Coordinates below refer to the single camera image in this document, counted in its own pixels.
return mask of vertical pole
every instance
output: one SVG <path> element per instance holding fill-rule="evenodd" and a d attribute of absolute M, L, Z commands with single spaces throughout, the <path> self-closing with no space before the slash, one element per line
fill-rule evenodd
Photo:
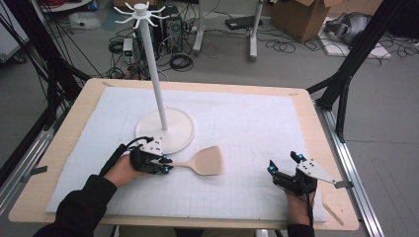
<path fill-rule="evenodd" d="M 142 41 L 144 43 L 145 55 L 147 57 L 148 70 L 151 75 L 154 95 L 156 97 L 158 112 L 160 114 L 161 125 L 162 125 L 163 130 L 167 130 L 168 129 L 167 119 L 166 119 L 166 113 L 164 111 L 163 100 L 161 98 L 160 81 L 157 75 L 157 65 L 154 58 L 153 45 L 152 45 L 151 36 L 150 36 L 150 28 L 148 27 L 147 20 L 143 19 L 143 20 L 138 20 L 138 21 L 139 21 L 139 29 L 141 31 Z"/>

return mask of gray floor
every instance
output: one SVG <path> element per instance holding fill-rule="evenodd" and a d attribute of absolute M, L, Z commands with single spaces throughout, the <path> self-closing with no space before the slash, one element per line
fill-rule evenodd
<path fill-rule="evenodd" d="M 72 36 L 98 70 L 105 72 L 110 67 L 111 57 L 108 40 L 126 26 L 113 23 L 119 16 L 110 8 L 100 9 L 97 15 L 101 28 Z M 206 25 L 227 30 L 222 19 L 206 19 Z M 264 19 L 264 23 L 262 30 L 272 28 L 268 19 Z M 283 53 L 258 41 L 258 59 L 250 62 L 248 38 L 206 33 L 204 40 L 202 53 L 193 57 L 194 68 L 188 72 L 165 71 L 168 80 L 307 88 L 333 75 L 344 60 L 343 57 L 326 56 L 323 50 L 310 51 L 298 43 L 294 43 L 294 53 Z M 70 45 L 69 50 L 79 69 L 96 74 L 74 46 Z M 384 235 L 417 236 L 419 190 L 415 172 L 419 169 L 419 61 L 418 55 L 406 58 L 396 53 L 391 55 L 391 60 L 382 65 L 368 59 L 353 79 L 345 137 Z M 30 63 L 1 65 L 0 75 L 2 165 L 41 114 L 45 101 Z M 160 79 L 167 80 L 161 74 Z M 319 96 L 321 93 L 315 93 L 312 99 Z M 0 236 L 31 236 L 40 227 L 11 223 L 7 219 L 8 211 L 0 217 Z M 107 236 L 108 231 L 108 226 L 100 226 L 97 236 Z M 336 235 L 366 236 L 366 231 L 362 225 L 356 232 L 317 231 L 317 236 Z"/>

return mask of wooden spatula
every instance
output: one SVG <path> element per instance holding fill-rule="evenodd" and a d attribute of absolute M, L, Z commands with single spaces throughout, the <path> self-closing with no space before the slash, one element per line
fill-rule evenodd
<path fill-rule="evenodd" d="M 222 156 L 218 146 L 212 146 L 199 151 L 188 162 L 168 164 L 171 166 L 182 166 L 193 169 L 199 175 L 219 175 L 222 173 Z"/>

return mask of white mug tree stand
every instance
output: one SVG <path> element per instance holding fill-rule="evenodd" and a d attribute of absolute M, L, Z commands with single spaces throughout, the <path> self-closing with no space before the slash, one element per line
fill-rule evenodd
<path fill-rule="evenodd" d="M 130 15 L 130 18 L 125 21 L 116 21 L 116 23 L 124 24 L 130 20 L 136 20 L 133 28 L 137 29 L 139 26 L 158 108 L 158 111 L 151 112 L 140 119 L 135 129 L 135 136 L 152 136 L 155 139 L 161 139 L 163 152 L 165 154 L 174 154 L 191 143 L 195 136 L 195 126 L 192 119 L 185 112 L 174 108 L 165 109 L 163 105 L 148 24 L 157 27 L 150 21 L 150 17 L 165 19 L 165 17 L 152 15 L 152 13 L 163 11 L 165 7 L 158 11 L 148 11 L 148 2 L 147 4 L 135 4 L 133 8 L 128 3 L 126 3 L 126 6 L 132 10 L 132 13 L 123 12 L 114 7 L 121 14 Z"/>

